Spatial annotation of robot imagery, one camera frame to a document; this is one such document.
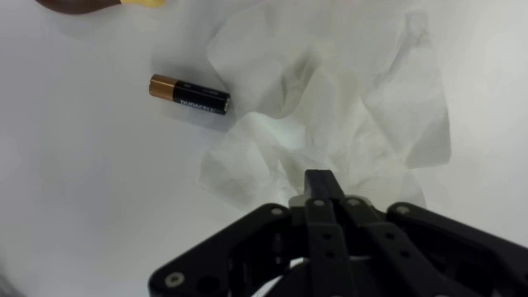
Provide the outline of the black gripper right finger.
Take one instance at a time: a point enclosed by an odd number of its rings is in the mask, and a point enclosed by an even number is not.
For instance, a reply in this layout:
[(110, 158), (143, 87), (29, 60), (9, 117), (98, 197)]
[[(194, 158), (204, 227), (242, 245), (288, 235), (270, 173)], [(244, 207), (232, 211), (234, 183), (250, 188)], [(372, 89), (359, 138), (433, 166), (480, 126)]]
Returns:
[(395, 297), (528, 297), (526, 247), (412, 202), (379, 211), (333, 173), (328, 189), (348, 249), (372, 260)]

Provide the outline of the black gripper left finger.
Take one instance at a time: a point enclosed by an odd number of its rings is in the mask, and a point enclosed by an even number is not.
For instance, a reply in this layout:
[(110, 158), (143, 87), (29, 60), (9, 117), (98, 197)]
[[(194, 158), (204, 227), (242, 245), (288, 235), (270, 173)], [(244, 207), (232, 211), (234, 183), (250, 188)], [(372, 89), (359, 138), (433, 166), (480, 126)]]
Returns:
[(267, 202), (148, 278), (150, 297), (353, 297), (343, 227), (334, 209), (343, 191), (329, 169), (306, 169), (301, 201)]

